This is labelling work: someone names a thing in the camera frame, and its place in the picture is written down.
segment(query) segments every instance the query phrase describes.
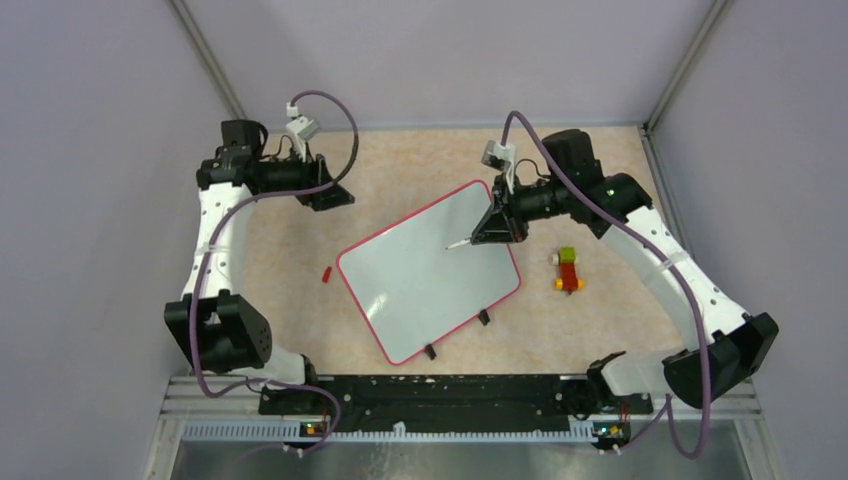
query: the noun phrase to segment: white wall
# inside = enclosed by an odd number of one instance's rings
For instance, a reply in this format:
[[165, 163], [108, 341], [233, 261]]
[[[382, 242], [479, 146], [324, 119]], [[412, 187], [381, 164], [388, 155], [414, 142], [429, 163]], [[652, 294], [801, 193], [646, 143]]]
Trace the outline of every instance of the white wall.
[[137, 478], [221, 102], [165, 2], [0, 5], [0, 477]]
[[848, 3], [736, 2], [658, 132], [694, 253], [781, 328], [755, 376], [790, 478], [844, 478]]
[[[306, 88], [366, 127], [643, 121], [710, 0], [190, 0], [249, 117]], [[309, 111], [347, 123], [332, 105]]]

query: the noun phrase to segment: metal frame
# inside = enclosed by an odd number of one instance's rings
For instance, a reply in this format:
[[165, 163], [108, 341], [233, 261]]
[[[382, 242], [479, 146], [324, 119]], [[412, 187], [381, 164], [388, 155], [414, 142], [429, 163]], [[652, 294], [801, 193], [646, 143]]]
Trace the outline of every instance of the metal frame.
[[[245, 118], [245, 110], [224, 74], [214, 53], [207, 43], [200, 27], [194, 20], [184, 0], [166, 0], [187, 40], [192, 46], [198, 61], [209, 75], [233, 118]], [[706, 17], [693, 36], [692, 42], [680, 60], [666, 88], [652, 110], [649, 118], [640, 127], [640, 137], [648, 159], [648, 165], [659, 194], [666, 222], [672, 233], [684, 247], [690, 245], [682, 216], [677, 208], [673, 190], [669, 184], [664, 162], [656, 145], [655, 131], [661, 123], [669, 106], [674, 102], [680, 88], [685, 84], [692, 67], [697, 64], [706, 43], [715, 32], [716, 26], [727, 14], [732, 0], [714, 0]], [[233, 378], [209, 377], [211, 384], [231, 383]], [[159, 423], [150, 448], [144, 478], [168, 479], [177, 461], [177, 452], [186, 426], [197, 421], [235, 420], [240, 422], [267, 422], [260, 416], [258, 394], [242, 387], [234, 390], [223, 399], [209, 399], [203, 396], [194, 377], [176, 376], [168, 386]], [[654, 408], [662, 407], [662, 399], [654, 402]], [[700, 411], [685, 404], [675, 404], [675, 417], [682, 421], [697, 421]], [[615, 416], [593, 416], [595, 421], [615, 420]], [[634, 419], [649, 419], [646, 415], [633, 415]], [[750, 381], [740, 384], [713, 403], [713, 418], [733, 420], [739, 438], [742, 453], [753, 480], [786, 478], [777, 449], [768, 432], [762, 416], [756, 392]]]

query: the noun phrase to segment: marker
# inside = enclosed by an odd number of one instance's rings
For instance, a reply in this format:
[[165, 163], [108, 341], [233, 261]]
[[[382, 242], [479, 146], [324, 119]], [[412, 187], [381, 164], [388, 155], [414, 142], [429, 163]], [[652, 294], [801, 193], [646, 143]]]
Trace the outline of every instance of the marker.
[[452, 243], [452, 244], [448, 245], [447, 247], [445, 247], [445, 250], [451, 250], [451, 249], [454, 249], [454, 248], [456, 248], [456, 247], [461, 247], [461, 246], [463, 246], [463, 245], [468, 245], [469, 243], [471, 243], [471, 239], [470, 239], [470, 238], [466, 238], [465, 240], [460, 240], [460, 241], [458, 241], [458, 242], [456, 242], [456, 243]]

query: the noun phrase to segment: gray floor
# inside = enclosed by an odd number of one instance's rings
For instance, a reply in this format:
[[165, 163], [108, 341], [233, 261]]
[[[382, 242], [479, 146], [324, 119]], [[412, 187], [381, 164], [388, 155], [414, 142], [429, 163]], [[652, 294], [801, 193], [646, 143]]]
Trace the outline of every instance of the gray floor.
[[[697, 422], [679, 427], [693, 445]], [[184, 443], [174, 480], [200, 479], [748, 479], [732, 422], [713, 422], [704, 455], [677, 454], [663, 423], [621, 457], [590, 455], [590, 447], [539, 444], [336, 444], [303, 460], [266, 450], [234, 463], [257, 444]]]

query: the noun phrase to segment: tabletop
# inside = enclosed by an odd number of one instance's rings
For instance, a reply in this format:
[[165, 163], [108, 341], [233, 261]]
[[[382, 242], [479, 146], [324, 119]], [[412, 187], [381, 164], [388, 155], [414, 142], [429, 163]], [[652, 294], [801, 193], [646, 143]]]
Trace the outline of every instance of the tabletop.
[[[539, 129], [540, 136], [562, 129]], [[606, 175], [632, 175], [658, 204], [636, 127], [584, 128]], [[522, 284], [489, 311], [491, 323], [469, 322], [437, 342], [435, 360], [419, 354], [400, 366], [386, 361], [335, 269], [346, 247], [474, 179], [491, 185], [496, 171], [480, 163], [498, 129], [368, 131], [342, 185], [353, 205], [313, 212], [291, 198], [259, 202], [245, 252], [244, 296], [271, 325], [274, 342], [308, 356], [319, 374], [582, 373], [589, 363], [620, 351], [682, 345], [670, 319], [626, 262], [568, 216], [530, 224], [512, 247]], [[268, 142], [276, 150], [279, 136]], [[544, 160], [520, 129], [510, 142], [518, 158]], [[310, 141], [332, 174], [350, 153], [349, 132], [323, 132]], [[535, 180], [529, 162], [518, 176]], [[585, 288], [566, 295], [553, 288], [551, 253], [577, 252]], [[322, 276], [328, 266], [328, 283]]]

